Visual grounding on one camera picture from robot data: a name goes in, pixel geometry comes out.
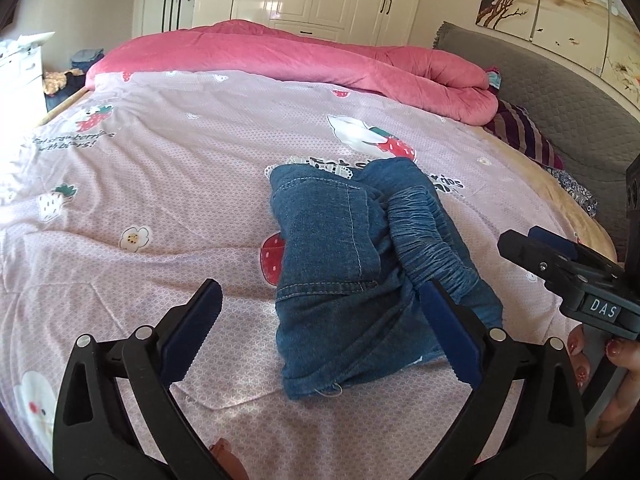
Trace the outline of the right hand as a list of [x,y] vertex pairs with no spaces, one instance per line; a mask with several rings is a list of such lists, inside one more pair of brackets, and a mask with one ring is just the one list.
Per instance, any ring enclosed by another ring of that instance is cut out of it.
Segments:
[[594,448],[611,444],[639,402],[639,343],[611,337],[580,324],[568,334],[576,382],[585,400],[587,442]]

